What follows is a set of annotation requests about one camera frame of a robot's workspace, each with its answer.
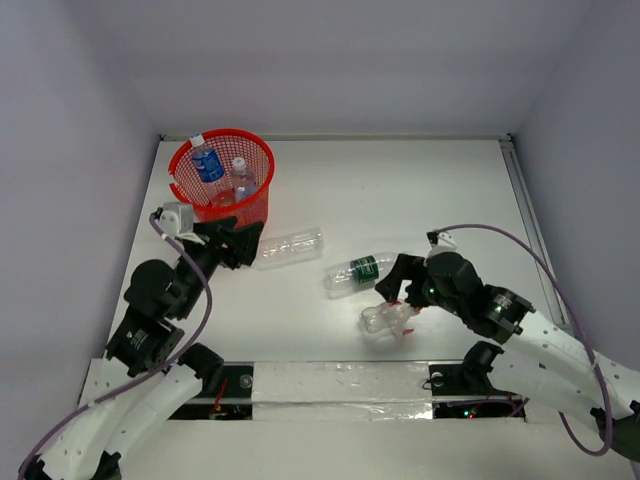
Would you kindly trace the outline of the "red cap clear bottle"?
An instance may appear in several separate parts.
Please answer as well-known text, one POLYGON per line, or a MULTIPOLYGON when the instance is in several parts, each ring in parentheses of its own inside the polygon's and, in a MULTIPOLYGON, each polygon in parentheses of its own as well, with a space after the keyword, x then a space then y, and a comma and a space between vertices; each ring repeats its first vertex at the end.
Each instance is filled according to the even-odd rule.
POLYGON ((389 330, 395 337, 402 337, 413 331, 407 327, 407 323, 420 311, 420 307, 413 307, 406 302, 382 302, 363 309, 360 313, 360 324, 364 331, 371 335, 389 330))

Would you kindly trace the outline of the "green label clear bottle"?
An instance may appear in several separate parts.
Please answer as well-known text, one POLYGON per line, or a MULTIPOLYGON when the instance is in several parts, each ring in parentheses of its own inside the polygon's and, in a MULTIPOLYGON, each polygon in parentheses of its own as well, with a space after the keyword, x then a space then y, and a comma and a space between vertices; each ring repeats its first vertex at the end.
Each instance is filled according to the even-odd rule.
POLYGON ((341 298, 372 289, 391 270, 396 252, 365 255, 328 268, 323 286, 331 298, 341 298))

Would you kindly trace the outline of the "purple label small bottle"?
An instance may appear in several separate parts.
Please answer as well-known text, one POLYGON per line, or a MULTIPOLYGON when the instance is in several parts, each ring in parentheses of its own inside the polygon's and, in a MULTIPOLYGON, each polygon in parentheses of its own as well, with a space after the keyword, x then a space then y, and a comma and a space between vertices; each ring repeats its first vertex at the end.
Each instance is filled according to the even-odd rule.
POLYGON ((247 200, 257 192, 254 170, 243 157, 232 160, 231 181, 236 203, 247 200))

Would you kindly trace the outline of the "blue label clear bottle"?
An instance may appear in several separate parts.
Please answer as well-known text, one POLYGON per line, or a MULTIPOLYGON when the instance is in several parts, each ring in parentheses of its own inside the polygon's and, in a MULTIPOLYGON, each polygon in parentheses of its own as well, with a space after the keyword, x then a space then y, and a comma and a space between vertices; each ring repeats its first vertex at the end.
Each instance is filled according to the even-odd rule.
POLYGON ((210 199, 220 191, 225 170, 216 151, 210 147, 201 134, 190 138, 192 146, 191 159, 196 172, 204 185, 210 199))

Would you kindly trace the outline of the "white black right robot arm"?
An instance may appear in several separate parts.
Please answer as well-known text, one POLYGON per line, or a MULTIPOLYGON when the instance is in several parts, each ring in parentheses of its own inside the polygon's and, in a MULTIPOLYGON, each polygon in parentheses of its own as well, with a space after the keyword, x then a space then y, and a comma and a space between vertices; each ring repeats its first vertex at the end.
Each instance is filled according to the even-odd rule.
POLYGON ((453 251, 401 254, 375 286, 387 302, 401 291, 413 307, 439 307, 480 336, 460 368, 462 384, 539 401, 596 432, 606 449, 639 459, 639 373, 556 327, 526 299, 482 282, 453 251))

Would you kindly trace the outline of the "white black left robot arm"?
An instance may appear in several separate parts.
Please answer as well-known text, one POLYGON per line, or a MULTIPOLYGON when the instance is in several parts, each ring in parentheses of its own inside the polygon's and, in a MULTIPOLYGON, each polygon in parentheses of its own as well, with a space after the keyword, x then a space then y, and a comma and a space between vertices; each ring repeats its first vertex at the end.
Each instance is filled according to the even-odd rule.
POLYGON ((124 317, 97 362, 99 378, 28 454, 19 478, 120 479, 181 406, 219 388, 224 361, 197 340, 214 306, 209 281, 220 267, 253 263, 264 224, 195 223, 169 207, 149 223, 177 262, 152 259, 134 270, 124 317))

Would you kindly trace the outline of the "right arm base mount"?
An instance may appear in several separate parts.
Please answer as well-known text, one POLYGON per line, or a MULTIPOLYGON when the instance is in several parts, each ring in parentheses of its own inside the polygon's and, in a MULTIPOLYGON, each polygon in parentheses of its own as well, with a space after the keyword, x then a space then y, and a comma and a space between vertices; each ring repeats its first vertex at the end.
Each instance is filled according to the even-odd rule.
POLYGON ((496 389, 489 381, 491 363, 502 349, 479 341, 454 363, 432 363, 421 388, 432 395, 434 419, 526 419, 526 400, 496 389))

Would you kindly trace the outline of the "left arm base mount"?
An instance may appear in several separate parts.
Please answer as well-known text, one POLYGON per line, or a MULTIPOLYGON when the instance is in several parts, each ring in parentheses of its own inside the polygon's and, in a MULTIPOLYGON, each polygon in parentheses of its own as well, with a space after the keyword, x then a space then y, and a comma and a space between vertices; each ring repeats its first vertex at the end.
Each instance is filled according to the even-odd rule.
POLYGON ((179 407, 171 420, 251 420, 253 363, 226 364, 222 380, 212 393, 201 393, 179 407))

